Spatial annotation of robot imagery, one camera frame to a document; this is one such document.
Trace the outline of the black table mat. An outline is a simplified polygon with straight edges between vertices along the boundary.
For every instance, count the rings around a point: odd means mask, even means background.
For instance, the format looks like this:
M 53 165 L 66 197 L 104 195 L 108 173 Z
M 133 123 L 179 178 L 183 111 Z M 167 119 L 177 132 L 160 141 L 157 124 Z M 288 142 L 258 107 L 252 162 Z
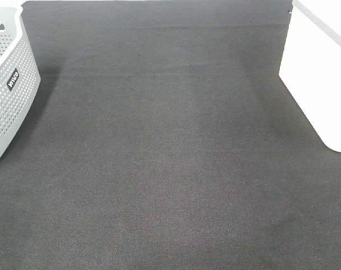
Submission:
M 278 76 L 291 1 L 34 1 L 0 269 L 341 269 L 341 154 Z

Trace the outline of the white storage box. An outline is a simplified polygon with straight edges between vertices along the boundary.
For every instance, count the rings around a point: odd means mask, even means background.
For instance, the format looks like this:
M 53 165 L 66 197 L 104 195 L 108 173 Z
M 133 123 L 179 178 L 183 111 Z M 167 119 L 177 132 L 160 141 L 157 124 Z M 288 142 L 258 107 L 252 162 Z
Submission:
M 328 148 L 341 152 L 341 1 L 293 1 L 279 77 Z

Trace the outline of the grey perforated laundry basket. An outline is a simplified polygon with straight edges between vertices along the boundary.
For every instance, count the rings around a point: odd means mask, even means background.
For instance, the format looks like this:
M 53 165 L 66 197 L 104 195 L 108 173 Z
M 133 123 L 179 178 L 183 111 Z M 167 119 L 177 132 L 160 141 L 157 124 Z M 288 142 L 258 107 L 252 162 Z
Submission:
M 0 158 L 26 118 L 40 74 L 21 5 L 0 4 Z

